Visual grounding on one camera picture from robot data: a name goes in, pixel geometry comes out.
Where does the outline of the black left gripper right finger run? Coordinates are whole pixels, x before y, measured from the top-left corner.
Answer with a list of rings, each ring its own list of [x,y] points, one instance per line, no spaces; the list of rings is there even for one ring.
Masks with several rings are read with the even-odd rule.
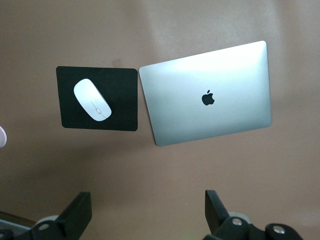
[[[210,234],[205,240],[300,240],[292,227],[270,223],[261,230],[250,219],[237,212],[228,212],[215,190],[205,191],[205,218]]]

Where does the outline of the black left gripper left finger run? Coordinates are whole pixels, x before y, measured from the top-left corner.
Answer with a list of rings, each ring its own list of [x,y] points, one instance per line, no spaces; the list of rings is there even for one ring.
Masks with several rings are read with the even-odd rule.
[[[2,240],[78,240],[92,219],[90,192],[80,192],[59,215],[38,221],[0,213]]]

